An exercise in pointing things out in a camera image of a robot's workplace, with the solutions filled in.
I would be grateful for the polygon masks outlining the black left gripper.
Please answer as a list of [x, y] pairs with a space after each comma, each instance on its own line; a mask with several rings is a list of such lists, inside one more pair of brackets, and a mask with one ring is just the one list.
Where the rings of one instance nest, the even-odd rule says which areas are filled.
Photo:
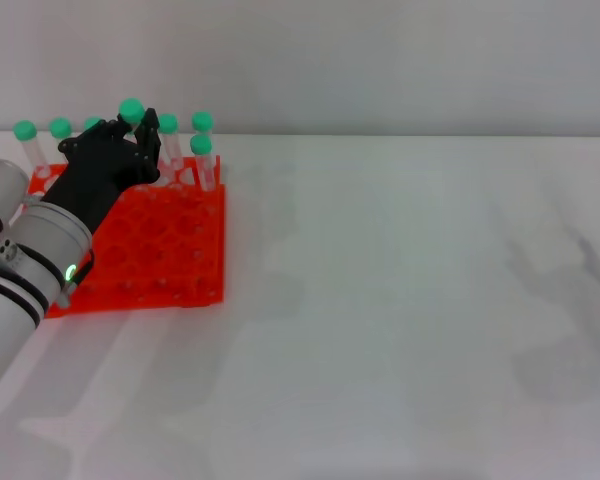
[[134, 131], [124, 119], [99, 120], [95, 132], [64, 143], [68, 163], [42, 197], [77, 217], [94, 233], [120, 196], [137, 185], [159, 179], [159, 116], [148, 108]]

